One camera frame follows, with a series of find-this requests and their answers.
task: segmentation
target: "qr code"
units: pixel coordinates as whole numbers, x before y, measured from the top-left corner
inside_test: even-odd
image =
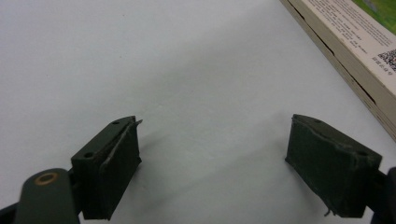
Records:
[[[378,57],[384,60],[384,62],[396,72],[396,49],[386,53],[378,54]]]

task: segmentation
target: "screw hole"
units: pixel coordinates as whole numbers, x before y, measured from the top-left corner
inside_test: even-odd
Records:
[[[46,173],[35,179],[35,184],[38,186],[48,185],[58,178],[56,173]]]
[[[93,156],[93,153],[91,153],[91,152],[87,152],[87,153],[85,153],[84,154],[84,158],[91,158]]]

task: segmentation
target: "black mechanical arm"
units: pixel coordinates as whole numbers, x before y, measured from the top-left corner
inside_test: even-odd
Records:
[[[396,168],[384,175],[381,160],[321,120],[292,118],[286,162],[335,215],[362,217],[368,206],[372,224],[396,223]]]
[[[135,117],[109,123],[72,159],[73,168],[28,178],[18,203],[0,210],[2,224],[79,223],[110,219],[141,162]]]

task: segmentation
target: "white table surface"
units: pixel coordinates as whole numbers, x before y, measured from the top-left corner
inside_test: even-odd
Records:
[[[277,0],[1,1],[0,207],[110,121],[141,163],[107,222],[369,223],[323,215],[284,162],[291,116],[396,165],[395,143]]]

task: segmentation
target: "brass screw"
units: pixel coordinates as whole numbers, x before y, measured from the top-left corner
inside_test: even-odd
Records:
[[[57,178],[58,178],[58,174],[56,173],[46,173],[36,178],[35,184],[38,186],[48,185],[53,181],[55,181]]]

